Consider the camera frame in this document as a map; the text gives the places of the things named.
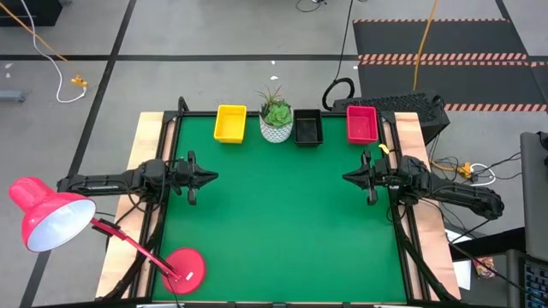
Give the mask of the black cabinet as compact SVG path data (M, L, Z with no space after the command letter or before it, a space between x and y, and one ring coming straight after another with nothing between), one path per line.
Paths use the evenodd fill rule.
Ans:
M24 0L36 27L53 27L63 10L59 0ZM30 20L21 0L0 0L25 25ZM17 27L19 23L0 6L0 27Z

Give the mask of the black plastic slotted basket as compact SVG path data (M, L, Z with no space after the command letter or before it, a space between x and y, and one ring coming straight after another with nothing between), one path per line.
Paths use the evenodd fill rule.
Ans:
M298 146L319 146L324 142L321 111L295 110L295 143Z

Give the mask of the black floor mat orange stripes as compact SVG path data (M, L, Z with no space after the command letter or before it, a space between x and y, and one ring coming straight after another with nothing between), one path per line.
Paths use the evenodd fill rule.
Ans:
M447 110L548 112L548 62L532 60L511 21L354 21L360 89L439 94Z

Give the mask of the succulent in patterned white pot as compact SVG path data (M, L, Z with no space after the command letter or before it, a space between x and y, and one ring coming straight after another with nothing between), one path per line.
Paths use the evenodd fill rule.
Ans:
M274 92L257 93L264 99L259 109L259 127L262 136L270 143L282 143L291 135L294 118L291 105L279 94L279 86Z

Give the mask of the grey floor box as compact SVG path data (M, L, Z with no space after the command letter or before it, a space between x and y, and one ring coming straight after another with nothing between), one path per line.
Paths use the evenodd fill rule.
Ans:
M20 90L0 90L0 102L8 101L23 103L26 101L26 94Z

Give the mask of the wooden table side board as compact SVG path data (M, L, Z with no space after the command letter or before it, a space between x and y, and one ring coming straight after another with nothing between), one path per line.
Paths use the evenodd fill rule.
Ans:
M163 112L142 112L135 131L128 167L133 169L156 157L167 160L170 157L175 124L173 120L165 118ZM121 196L116 208L116 217L122 219L120 226L125 234L144 244L152 237L158 223L159 209L155 208L150 214L138 210L128 213L131 207L128 197ZM111 237L95 296L104 297L112 291L137 256L138 252L128 242ZM152 272L153 265L145 261L122 296L145 297Z
M409 155L419 158L424 163L428 162L419 117L415 113L396 112L395 126L392 127L386 122L384 132L389 148L396 148L397 152L403 156ZM412 226L416 228L417 245L430 270L451 295L460 299L462 296L439 203L422 199L409 210L400 209L399 213L403 215L402 227L407 236L411 235Z

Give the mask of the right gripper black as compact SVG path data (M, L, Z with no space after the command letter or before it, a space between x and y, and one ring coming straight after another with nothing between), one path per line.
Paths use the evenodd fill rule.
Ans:
M378 193L375 190L376 186L382 187L396 187L401 184L401 179L396 174L386 167L386 160L384 158L374 161L371 165L372 157L370 151L363 151L361 157L362 166L364 169L359 168L357 170L348 172L342 177L344 180L356 185L359 189L365 189L368 192L366 199L368 205L375 205L378 201Z

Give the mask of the white paper sheet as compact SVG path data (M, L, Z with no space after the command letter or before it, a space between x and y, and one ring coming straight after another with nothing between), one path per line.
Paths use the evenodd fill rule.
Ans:
M457 261L453 263L453 267L458 287L469 291L471 288L472 262L469 260Z

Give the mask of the red plastic basket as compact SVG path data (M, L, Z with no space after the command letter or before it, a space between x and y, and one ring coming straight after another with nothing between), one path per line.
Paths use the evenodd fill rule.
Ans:
M368 145L378 141L377 111L369 106L349 106L346 110L350 144Z

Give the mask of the black table frame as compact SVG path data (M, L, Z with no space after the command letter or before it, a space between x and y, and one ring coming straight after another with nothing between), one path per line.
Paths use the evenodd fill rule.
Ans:
M158 272L146 284L155 303L389 303L429 294L412 282L412 264L396 239L396 208L385 188L378 202L343 179L360 167L363 145L347 139L342 115L322 120L323 142L268 142L259 118L246 120L240 144L213 137L212 112L183 114L175 154L196 154L217 179L196 204L171 193L159 254L193 248L205 259L205 279L175 295Z

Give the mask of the grey laptop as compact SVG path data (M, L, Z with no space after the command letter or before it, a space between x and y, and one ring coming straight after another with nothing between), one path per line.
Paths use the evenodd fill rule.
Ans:
M526 249L548 262L548 133L522 133L520 143Z

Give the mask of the backlit keyboard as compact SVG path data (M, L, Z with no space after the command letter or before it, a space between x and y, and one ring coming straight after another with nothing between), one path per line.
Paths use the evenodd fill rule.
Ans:
M523 266L526 308L548 308L548 265L526 261Z

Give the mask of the red desk lamp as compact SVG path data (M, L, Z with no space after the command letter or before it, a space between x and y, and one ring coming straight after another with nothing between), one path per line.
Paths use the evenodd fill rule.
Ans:
M73 192L54 192L37 177L22 177L9 188L9 197L24 212L21 236L31 252L47 252L72 240L91 224L99 232L128 242L150 259L163 274L164 286L173 294L197 290L206 277L206 262L192 248L172 252L165 260L125 234L119 227L97 219L96 203Z

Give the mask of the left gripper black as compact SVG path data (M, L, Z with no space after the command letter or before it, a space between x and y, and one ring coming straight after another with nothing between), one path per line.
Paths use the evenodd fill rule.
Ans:
M217 172L202 168L196 169L196 167L195 153L189 151L187 157L178 159L173 168L173 189L177 195L182 195L182 188L186 187L188 189L187 201L190 205L197 204L197 187L203 187L218 178Z

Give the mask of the yellow plastic slotted basket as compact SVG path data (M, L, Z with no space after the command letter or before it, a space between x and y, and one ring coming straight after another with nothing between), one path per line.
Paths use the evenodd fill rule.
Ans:
M213 137L226 144L241 144L247 119L245 105L221 104L217 108Z

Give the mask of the colourful printed packet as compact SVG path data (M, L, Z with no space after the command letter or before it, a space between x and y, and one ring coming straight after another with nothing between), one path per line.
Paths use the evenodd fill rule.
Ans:
M493 257L477 258L473 261L473 264L479 279L491 279L496 276Z

